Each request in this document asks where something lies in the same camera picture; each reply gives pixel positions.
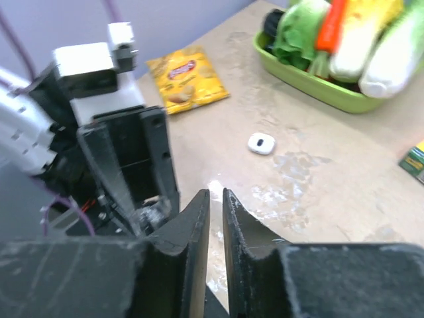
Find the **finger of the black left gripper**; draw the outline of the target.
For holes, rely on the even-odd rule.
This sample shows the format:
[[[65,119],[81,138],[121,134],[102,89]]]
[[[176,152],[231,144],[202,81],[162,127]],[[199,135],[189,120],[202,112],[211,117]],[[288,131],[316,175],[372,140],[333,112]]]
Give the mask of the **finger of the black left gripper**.
[[[140,118],[159,194],[169,201],[170,215],[177,215],[180,212],[180,193],[168,142],[166,112],[157,106],[149,107],[141,111]]]
[[[107,125],[80,127],[77,138],[95,179],[100,202],[121,228],[133,236],[143,237]]]

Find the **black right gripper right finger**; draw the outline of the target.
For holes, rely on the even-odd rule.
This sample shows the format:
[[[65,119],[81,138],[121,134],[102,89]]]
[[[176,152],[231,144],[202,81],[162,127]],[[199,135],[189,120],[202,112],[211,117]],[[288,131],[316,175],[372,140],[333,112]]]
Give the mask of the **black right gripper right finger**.
[[[284,240],[223,192],[231,317],[422,317],[423,249]]]

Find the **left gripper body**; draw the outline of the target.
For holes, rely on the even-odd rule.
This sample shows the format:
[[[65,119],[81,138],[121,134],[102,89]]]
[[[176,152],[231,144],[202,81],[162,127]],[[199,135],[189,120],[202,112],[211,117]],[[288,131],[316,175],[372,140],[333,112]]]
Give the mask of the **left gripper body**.
[[[137,211],[142,207],[143,202],[151,197],[160,195],[154,179],[152,161],[146,145],[146,137],[144,135],[143,124],[140,118],[140,113],[144,109],[146,108],[140,106],[116,113],[108,113],[96,117],[91,124],[88,124],[107,125],[107,129],[115,149],[115,154],[117,155],[124,179],[129,187],[132,202],[136,209],[136,216],[138,218],[139,214]],[[105,209],[107,218],[121,228],[112,216],[108,214],[106,207],[100,202],[98,192],[96,195],[98,202]]]

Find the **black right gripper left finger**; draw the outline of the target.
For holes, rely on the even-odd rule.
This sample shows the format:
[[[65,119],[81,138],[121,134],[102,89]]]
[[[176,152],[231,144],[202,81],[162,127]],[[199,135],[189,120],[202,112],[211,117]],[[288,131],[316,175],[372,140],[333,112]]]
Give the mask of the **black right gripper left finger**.
[[[2,317],[202,317],[209,191],[146,238],[1,244]]]

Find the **white earbud charging case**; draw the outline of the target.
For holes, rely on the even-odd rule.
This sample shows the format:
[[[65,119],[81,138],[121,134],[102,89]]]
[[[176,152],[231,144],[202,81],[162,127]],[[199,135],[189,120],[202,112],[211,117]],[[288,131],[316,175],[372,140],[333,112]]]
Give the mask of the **white earbud charging case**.
[[[256,132],[250,136],[247,146],[250,151],[267,156],[273,152],[276,140],[268,134]]]

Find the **black earbud charging case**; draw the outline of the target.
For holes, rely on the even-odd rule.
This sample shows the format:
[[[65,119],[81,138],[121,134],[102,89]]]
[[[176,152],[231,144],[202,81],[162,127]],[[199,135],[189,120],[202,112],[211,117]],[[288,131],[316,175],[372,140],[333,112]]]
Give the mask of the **black earbud charging case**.
[[[143,202],[137,211],[140,227],[146,235],[158,230],[169,221],[172,206],[170,200],[164,196],[155,196]]]

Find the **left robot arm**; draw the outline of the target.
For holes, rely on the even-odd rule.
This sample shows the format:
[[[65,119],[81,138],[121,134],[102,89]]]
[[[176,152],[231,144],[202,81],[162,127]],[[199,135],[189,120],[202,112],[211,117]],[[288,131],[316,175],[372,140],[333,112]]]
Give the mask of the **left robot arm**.
[[[130,72],[33,82],[1,70],[1,154],[53,194],[65,233],[145,237],[180,211],[165,110]]]

